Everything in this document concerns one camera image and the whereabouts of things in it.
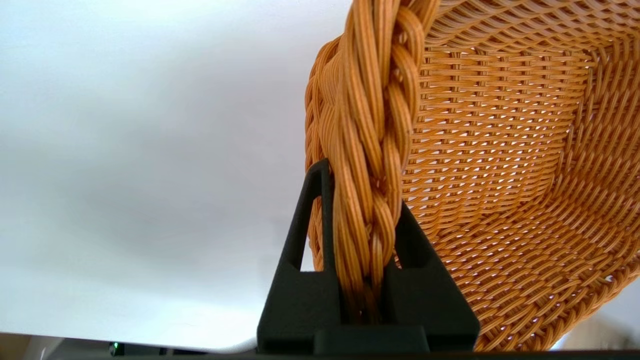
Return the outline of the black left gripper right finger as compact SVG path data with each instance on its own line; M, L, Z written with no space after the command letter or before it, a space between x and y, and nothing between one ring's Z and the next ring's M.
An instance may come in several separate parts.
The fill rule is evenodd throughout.
M384 269L383 317L400 326L421 326L432 352L471 352L480 322L409 207L395 226L394 251Z

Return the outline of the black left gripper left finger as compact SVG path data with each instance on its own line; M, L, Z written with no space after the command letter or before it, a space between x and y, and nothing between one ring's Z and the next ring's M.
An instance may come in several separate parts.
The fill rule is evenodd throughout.
M322 271L301 271L313 203L321 200ZM334 255L334 181L329 160L305 176L288 234L257 326L257 351L311 354L318 331L342 322Z

